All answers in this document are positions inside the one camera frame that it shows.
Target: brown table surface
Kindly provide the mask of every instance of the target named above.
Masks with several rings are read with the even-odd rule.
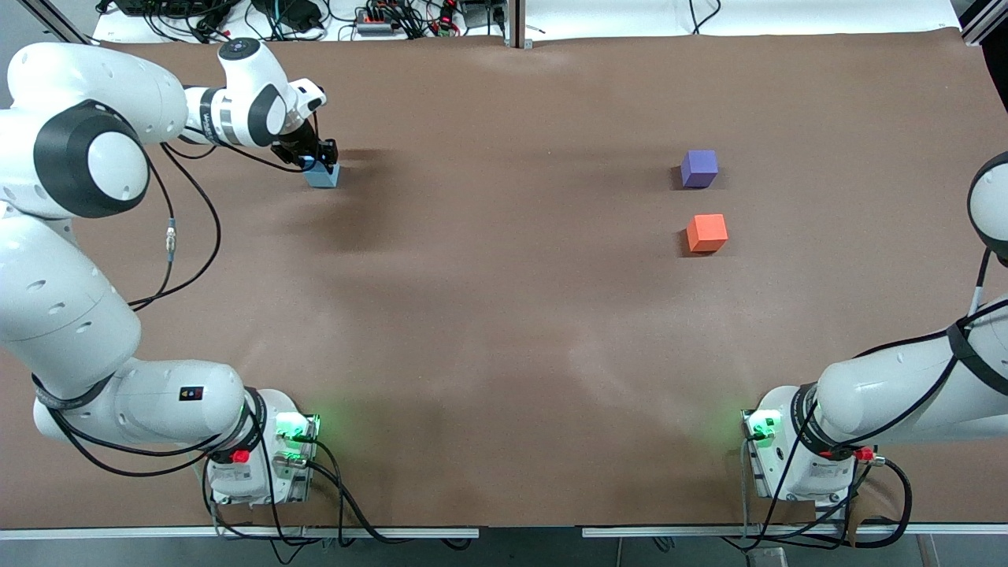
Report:
[[[341,189],[225,149],[187,162],[223,248],[142,313],[137,356],[227,362],[322,414],[383,526],[738,523],[739,411],[962,314],[982,251],[966,192],[1008,147],[983,54],[954,29],[270,48],[327,89]],[[214,46],[127,50],[223,83]],[[690,148],[717,149],[712,188],[677,186]],[[181,277],[212,226],[151,151]],[[683,249],[701,213],[731,235],[710,257]],[[136,298],[161,278],[164,218],[152,187],[76,227]],[[0,527],[209,523],[192,472],[118,478],[39,435],[25,370],[2,363]],[[1006,522],[1006,449],[887,454],[915,522]],[[335,522],[324,496],[283,507]]]

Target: purple cube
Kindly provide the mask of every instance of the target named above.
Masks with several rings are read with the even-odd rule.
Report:
[[[718,175],[718,155],[713,149],[690,149],[682,158],[682,187],[711,187]]]

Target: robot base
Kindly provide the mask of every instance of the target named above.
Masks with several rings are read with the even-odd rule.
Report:
[[[316,445],[291,442],[281,435],[277,414],[297,412],[290,398],[275,389],[260,389],[258,393],[262,396],[266,408],[262,442],[249,452],[248,460],[244,463],[211,462],[208,467],[207,475],[213,489],[214,501],[217,503],[268,504],[271,499],[267,484],[269,481],[273,483],[275,503],[299,502],[307,499],[311,469],[298,467],[290,461],[313,459]],[[318,418],[308,417],[307,423],[310,424],[309,431],[304,432],[303,437],[317,438]],[[282,455],[287,455],[289,458],[277,458]]]
[[[830,461],[799,443],[787,477],[781,477],[797,436],[791,419],[791,402],[797,391],[793,385],[776,387],[763,398],[758,410],[743,412],[747,436],[757,431],[771,433],[767,439],[750,444],[754,483],[762,497],[772,498],[780,485],[778,497],[813,500],[816,512],[822,512],[847,496],[854,459]]]

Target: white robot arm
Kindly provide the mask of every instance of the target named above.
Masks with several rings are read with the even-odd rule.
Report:
[[[133,358],[140,322],[70,224],[139,204],[147,143],[184,136],[325,161],[305,122],[326,103],[321,88],[288,83],[254,39],[225,43],[219,59],[226,88],[183,89],[157,65],[100,47],[38,43],[14,55],[14,104],[0,110],[0,345],[31,370],[45,436],[200,446],[218,501],[296,500],[308,474],[290,463],[313,445],[278,432],[309,438],[317,422],[282,392],[246,388],[226,364]]]
[[[974,178],[968,210],[988,253],[1006,263],[1008,153]],[[847,496],[859,447],[1008,435],[1005,339],[1008,296],[948,329],[833,364],[818,382],[774,388],[745,419],[761,495],[828,506]]]

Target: orange cube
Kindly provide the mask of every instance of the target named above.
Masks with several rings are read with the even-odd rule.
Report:
[[[686,227],[690,252],[717,252],[728,242],[725,215],[697,215]]]

